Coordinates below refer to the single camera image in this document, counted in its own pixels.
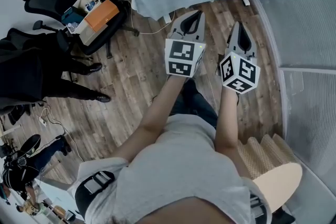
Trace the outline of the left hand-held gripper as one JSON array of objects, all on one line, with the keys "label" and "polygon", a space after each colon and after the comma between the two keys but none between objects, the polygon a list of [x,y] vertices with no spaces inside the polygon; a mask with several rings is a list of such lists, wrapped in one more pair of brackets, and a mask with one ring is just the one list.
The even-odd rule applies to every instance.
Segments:
[{"label": "left hand-held gripper", "polygon": [[200,66],[206,43],[204,40],[205,14],[194,10],[178,17],[165,40],[165,69],[168,75],[191,78]]}]

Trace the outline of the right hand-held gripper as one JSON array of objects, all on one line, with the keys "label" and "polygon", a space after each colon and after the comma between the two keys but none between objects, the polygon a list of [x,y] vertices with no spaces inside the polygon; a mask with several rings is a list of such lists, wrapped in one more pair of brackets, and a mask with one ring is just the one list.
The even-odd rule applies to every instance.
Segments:
[{"label": "right hand-held gripper", "polygon": [[227,40],[224,57],[219,62],[219,74],[224,87],[238,94],[257,88],[260,67],[257,66],[256,50],[250,30],[242,22],[235,22]]}]

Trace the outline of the person's left forearm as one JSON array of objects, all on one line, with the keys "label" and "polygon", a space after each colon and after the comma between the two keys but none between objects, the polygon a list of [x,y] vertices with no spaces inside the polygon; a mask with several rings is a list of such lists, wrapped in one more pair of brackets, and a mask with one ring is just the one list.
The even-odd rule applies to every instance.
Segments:
[{"label": "person's left forearm", "polygon": [[186,81],[185,77],[170,76],[160,93],[145,112],[139,126],[130,137],[112,153],[131,162],[144,148],[156,142],[161,135],[174,103]]}]

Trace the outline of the person's right forearm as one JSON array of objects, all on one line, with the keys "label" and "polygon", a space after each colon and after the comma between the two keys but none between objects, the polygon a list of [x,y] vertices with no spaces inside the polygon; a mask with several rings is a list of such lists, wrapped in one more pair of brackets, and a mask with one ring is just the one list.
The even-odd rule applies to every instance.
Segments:
[{"label": "person's right forearm", "polygon": [[238,152],[237,102],[236,92],[222,87],[215,151],[230,158],[241,177],[249,178],[249,171]]}]

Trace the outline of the white window blinds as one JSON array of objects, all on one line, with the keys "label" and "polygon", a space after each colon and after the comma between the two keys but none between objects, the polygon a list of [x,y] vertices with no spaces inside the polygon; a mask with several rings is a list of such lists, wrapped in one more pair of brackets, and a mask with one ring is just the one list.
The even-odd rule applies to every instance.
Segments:
[{"label": "white window blinds", "polygon": [[336,0],[258,0],[275,55],[283,134],[302,165],[297,224],[336,224]]}]

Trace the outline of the person's dark jeans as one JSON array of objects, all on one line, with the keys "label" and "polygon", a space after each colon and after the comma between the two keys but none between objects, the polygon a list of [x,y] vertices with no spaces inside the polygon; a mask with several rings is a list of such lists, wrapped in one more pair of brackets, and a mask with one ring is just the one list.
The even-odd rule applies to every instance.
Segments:
[{"label": "person's dark jeans", "polygon": [[194,79],[188,79],[180,91],[170,116],[176,114],[195,115],[206,121],[214,129],[217,125],[217,113],[213,107],[206,101],[201,93],[199,93]]}]

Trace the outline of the orange box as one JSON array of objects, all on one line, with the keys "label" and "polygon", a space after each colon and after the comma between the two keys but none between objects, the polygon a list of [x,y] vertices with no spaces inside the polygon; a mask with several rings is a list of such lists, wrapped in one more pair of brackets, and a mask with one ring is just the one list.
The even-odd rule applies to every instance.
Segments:
[{"label": "orange box", "polygon": [[116,4],[105,0],[85,17],[85,21],[96,33],[117,14],[119,14],[119,9]]}]

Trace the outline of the dark rectangular case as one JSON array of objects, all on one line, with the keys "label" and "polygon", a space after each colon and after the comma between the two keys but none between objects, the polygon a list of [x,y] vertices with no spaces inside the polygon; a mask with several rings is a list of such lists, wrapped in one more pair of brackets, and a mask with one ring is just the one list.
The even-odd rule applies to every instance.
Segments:
[{"label": "dark rectangular case", "polygon": [[68,23],[80,24],[86,15],[84,10],[72,6],[61,16],[61,23],[64,25]]}]

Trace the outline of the person's grey t-shirt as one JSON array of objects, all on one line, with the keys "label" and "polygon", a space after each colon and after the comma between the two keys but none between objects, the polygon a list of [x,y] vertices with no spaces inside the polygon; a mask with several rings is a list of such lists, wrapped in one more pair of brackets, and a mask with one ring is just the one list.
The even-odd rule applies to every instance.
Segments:
[{"label": "person's grey t-shirt", "polygon": [[256,224],[258,215],[270,224],[264,195],[215,151],[214,139],[215,129],[200,117],[176,114],[131,162],[112,157],[82,163],[72,188],[79,213],[86,224],[136,224],[170,203],[196,197],[235,224]]}]

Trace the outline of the beige woven chair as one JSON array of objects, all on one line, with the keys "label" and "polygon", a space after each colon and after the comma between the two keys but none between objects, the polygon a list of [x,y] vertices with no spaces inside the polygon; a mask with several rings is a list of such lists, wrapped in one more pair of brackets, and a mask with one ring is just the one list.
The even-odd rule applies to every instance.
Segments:
[{"label": "beige woven chair", "polygon": [[253,182],[275,212],[300,184],[302,167],[298,159],[278,134],[266,134],[260,142],[254,137],[246,144],[238,142],[238,151]]}]

